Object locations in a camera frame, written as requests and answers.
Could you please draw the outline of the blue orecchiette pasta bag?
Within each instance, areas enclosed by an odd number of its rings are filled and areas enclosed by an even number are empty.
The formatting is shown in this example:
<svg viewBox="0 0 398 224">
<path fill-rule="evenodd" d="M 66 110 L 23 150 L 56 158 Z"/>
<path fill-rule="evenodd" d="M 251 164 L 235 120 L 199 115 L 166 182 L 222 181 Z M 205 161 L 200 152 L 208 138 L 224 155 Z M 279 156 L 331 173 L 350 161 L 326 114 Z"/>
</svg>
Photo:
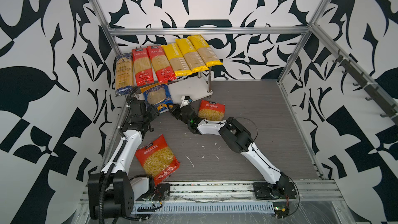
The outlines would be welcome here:
<svg viewBox="0 0 398 224">
<path fill-rule="evenodd" d="M 168 111 L 168 105 L 174 103 L 167 83 L 156 83 L 143 87 L 141 92 L 146 102 L 153 105 L 159 113 Z"/>
</svg>

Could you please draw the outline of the red spaghetti pack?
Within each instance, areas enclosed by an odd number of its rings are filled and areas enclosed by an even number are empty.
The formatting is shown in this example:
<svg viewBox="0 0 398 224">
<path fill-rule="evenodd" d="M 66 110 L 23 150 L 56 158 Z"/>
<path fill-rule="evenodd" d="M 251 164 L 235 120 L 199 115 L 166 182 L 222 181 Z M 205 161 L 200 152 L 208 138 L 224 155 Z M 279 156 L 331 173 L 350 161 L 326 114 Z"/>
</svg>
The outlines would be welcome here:
<svg viewBox="0 0 398 224">
<path fill-rule="evenodd" d="M 176 79 L 169 60 L 161 46 L 148 46 L 148 56 L 159 83 L 167 83 Z"/>
<path fill-rule="evenodd" d="M 152 84 L 154 77 L 147 49 L 132 49 L 132 58 L 137 86 Z"/>
</svg>

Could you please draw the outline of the yellow Pastatime spaghetti pack front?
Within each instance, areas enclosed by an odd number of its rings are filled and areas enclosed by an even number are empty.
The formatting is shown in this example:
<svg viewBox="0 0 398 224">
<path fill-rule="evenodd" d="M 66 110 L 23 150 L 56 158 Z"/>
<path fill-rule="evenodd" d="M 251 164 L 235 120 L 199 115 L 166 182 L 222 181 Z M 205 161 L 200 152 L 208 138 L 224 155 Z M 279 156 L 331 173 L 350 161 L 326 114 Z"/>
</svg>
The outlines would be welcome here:
<svg viewBox="0 0 398 224">
<path fill-rule="evenodd" d="M 192 71 L 176 43 L 162 45 L 162 48 L 176 77 L 192 75 Z"/>
</svg>

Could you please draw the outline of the yellow pastatime spaghetti pack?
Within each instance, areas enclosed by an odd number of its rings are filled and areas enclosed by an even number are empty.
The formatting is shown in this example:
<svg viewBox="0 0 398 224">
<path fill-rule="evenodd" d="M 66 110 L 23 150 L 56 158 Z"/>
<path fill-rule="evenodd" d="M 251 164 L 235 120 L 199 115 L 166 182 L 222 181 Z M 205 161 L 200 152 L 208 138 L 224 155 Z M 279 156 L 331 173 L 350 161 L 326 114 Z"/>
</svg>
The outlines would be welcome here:
<svg viewBox="0 0 398 224">
<path fill-rule="evenodd" d="M 207 67 L 223 65 L 202 35 L 191 35 L 188 39 L 197 50 Z"/>
<path fill-rule="evenodd" d="M 189 41 L 188 38 L 176 39 L 176 44 L 178 45 L 192 73 L 209 70 L 209 68 L 205 65 L 203 59 L 195 49 L 194 45 Z"/>
<path fill-rule="evenodd" d="M 192 75 L 192 71 L 176 43 L 162 45 L 162 48 L 176 77 Z"/>
</svg>

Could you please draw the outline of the blue gold spaghetti pack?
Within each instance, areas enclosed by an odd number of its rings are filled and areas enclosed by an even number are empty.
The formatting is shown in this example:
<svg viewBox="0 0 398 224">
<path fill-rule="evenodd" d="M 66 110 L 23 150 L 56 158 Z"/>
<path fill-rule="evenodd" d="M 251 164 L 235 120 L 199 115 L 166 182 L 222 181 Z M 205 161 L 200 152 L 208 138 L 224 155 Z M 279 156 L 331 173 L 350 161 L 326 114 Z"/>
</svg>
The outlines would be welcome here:
<svg viewBox="0 0 398 224">
<path fill-rule="evenodd" d="M 133 61 L 130 53 L 116 57 L 115 93 L 116 96 L 129 94 L 134 86 Z"/>
</svg>

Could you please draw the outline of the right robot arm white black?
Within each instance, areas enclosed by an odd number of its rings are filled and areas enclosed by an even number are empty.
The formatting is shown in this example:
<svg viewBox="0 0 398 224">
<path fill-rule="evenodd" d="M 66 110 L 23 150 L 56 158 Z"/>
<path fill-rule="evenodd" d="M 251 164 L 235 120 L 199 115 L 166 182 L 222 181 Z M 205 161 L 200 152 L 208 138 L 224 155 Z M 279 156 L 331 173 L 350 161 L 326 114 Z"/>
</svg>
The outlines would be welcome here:
<svg viewBox="0 0 398 224">
<path fill-rule="evenodd" d="M 200 118 L 191 105 L 180 106 L 168 103 L 169 112 L 177 120 L 187 125 L 197 135 L 217 135 L 223 138 L 227 146 L 235 153 L 243 155 L 260 172 L 270 185 L 271 191 L 285 193 L 290 178 L 276 168 L 260 151 L 249 130 L 236 118 L 230 117 L 222 121 L 210 121 Z"/>
</svg>

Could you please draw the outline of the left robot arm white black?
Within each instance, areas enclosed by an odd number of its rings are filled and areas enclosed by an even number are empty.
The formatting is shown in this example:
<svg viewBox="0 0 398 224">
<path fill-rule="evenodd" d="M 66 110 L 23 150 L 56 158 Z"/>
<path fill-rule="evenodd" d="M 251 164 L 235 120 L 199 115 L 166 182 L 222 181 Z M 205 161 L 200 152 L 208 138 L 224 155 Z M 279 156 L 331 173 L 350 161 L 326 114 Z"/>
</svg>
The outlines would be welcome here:
<svg viewBox="0 0 398 224">
<path fill-rule="evenodd" d="M 107 164 L 100 172 L 91 174 L 88 180 L 90 217 L 100 224 L 106 219 L 132 217 L 134 202 L 139 198 L 151 196 L 155 191 L 151 175 L 139 175 L 129 179 L 128 173 L 145 134 L 151 131 L 150 123 L 159 112 L 144 100 L 131 97 L 127 100 L 127 114 L 118 132 L 120 142 Z"/>
</svg>

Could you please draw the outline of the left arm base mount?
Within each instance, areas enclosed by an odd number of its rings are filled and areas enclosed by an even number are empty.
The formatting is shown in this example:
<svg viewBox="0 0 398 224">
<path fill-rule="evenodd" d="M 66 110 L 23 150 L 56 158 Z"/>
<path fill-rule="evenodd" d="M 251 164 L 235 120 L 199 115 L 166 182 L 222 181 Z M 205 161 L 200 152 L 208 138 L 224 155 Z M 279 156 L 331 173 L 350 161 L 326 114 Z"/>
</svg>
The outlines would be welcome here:
<svg viewBox="0 0 398 224">
<path fill-rule="evenodd" d="M 171 185 L 167 183 L 161 183 L 155 185 L 154 179 L 152 177 L 147 177 L 149 179 L 149 190 L 138 197 L 139 201 L 152 200 L 152 201 L 162 201 L 170 196 Z"/>
</svg>

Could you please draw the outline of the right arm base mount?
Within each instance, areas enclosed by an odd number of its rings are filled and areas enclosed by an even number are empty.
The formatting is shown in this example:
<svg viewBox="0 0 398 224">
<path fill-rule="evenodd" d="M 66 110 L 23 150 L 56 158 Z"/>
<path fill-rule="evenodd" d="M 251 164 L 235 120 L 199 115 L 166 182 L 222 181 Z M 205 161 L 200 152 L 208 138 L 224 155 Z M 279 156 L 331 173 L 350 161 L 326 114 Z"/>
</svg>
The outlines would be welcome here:
<svg viewBox="0 0 398 224">
<path fill-rule="evenodd" d="M 269 183 L 253 183 L 254 194 L 258 200 L 280 200 L 286 199 L 296 199 L 298 196 L 296 187 L 293 182 L 288 182 L 281 188 L 277 185 L 272 185 Z"/>
</svg>

